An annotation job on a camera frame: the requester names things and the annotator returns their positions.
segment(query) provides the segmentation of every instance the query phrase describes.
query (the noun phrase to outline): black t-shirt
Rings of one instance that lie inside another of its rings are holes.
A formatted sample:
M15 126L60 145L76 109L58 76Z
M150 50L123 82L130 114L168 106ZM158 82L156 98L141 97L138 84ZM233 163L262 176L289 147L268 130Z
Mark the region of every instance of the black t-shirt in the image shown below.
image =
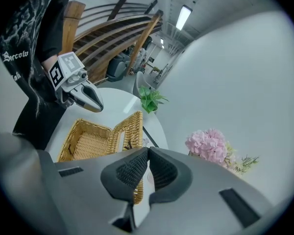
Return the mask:
M55 103L54 89L40 63L62 49L68 1L26 0L0 36L2 61L29 98L13 133L28 139L36 149L45 149L65 111Z

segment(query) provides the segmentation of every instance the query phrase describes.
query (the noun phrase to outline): white ceiling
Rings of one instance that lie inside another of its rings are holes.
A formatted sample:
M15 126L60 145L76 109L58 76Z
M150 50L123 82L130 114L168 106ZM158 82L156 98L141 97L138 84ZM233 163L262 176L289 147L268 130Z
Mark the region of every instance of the white ceiling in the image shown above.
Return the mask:
M171 38L171 48L175 51L188 45L203 31L224 18L233 15L264 0L158 0L158 6L164 12L163 34ZM182 31L175 25L182 5L193 9Z

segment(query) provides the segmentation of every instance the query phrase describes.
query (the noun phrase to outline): white round table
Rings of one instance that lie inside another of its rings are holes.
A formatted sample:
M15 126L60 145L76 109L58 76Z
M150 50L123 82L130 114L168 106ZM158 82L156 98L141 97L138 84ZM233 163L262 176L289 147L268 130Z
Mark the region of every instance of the white round table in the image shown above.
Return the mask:
M112 88L100 88L100 94L103 100L103 111L93 113L76 104L70 106L60 119L56 129L54 130L51 139L46 147L46 151L54 162L61 150L62 144L69 133L74 121L78 118L98 123L101 125L114 128L122 120L130 116L136 111L143 112L143 126L148 131L160 148L167 149L168 144L162 126L154 113L148 114L142 107L139 98L136 96ZM149 195L154 192L152 185L147 175L150 173L149 167L143 176L144 196L140 204L134 206L134 218L136 226L139 226L145 216L149 212Z

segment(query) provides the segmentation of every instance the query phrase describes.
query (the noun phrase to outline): black mesh pad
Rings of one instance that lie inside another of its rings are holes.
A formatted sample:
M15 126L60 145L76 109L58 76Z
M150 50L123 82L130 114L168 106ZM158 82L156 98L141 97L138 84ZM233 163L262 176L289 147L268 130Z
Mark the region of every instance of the black mesh pad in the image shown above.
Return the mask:
M147 169L147 152L140 154L131 161L124 162L117 169L117 178L135 189Z
M191 185L193 175L182 162L164 154L160 148L142 148L105 167L100 179L113 198L133 204L133 192L142 179L147 161L154 177L156 192L149 197L149 204L172 202Z
M155 183L155 190L171 184L177 177L177 168L171 162L155 152L149 152L150 170Z
M135 153L103 169L100 176L101 182L113 198L134 204L134 189L147 169L147 156L147 148L137 148Z

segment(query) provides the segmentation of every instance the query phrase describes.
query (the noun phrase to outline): white chair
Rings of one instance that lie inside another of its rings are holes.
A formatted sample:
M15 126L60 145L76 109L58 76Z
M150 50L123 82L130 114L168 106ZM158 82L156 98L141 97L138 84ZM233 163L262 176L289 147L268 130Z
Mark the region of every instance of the white chair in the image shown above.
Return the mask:
M149 83L147 83L145 81L144 74L141 71L139 71L136 74L136 79L135 79L135 83L134 83L134 87L133 87L133 95L137 96L138 98L141 98L139 96L139 92L138 92L138 90L141 86L147 87L147 88L151 89L152 91L155 90Z

